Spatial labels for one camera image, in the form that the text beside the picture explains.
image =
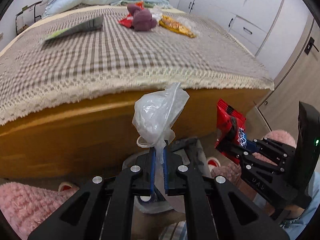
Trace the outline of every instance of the red and white slipper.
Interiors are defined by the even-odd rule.
[[[207,158],[207,163],[208,163],[210,172],[212,171],[213,167],[221,167],[220,162],[215,157]]]
[[[65,190],[68,190],[68,189],[71,189],[71,188],[77,188],[79,189],[79,187],[71,182],[62,182],[59,186],[59,189],[58,191],[59,192],[62,192],[62,191],[65,191]]]

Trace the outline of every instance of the wooden bed frame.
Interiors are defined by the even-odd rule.
[[[109,94],[44,109],[7,123],[0,127],[0,177],[93,175],[97,170],[120,165],[142,150],[136,145],[139,134],[132,125],[134,103],[151,92]],[[190,99],[173,126],[176,138],[201,137],[215,131],[219,98],[246,114],[268,90],[187,92]]]

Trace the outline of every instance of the purple plush toy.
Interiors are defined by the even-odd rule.
[[[135,4],[128,4],[127,8],[133,15],[132,26],[136,32],[148,32],[157,26],[157,20],[152,18],[148,9],[141,9]]]

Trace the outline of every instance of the checkered blanket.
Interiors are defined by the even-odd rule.
[[[103,29],[44,42],[56,30],[100,15]],[[212,20],[183,16],[196,25],[189,38],[160,26],[137,33],[118,24],[123,8],[74,12],[29,28],[0,57],[0,124],[63,103],[108,93],[182,88],[273,89],[264,66]]]

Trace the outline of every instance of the red wrapper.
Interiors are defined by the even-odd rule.
[[[246,118],[241,113],[220,99],[217,104],[217,128],[221,131],[221,136],[215,146],[217,147],[223,139],[227,139],[245,148],[247,145],[245,120]],[[222,154],[234,163],[239,164],[240,161],[236,157],[225,152],[222,152]]]
[[[144,9],[144,2],[137,2],[135,5],[138,5],[141,9]],[[119,21],[119,23],[127,28],[132,27],[132,20],[133,20],[133,15],[129,13],[126,18],[123,18],[122,20]]]

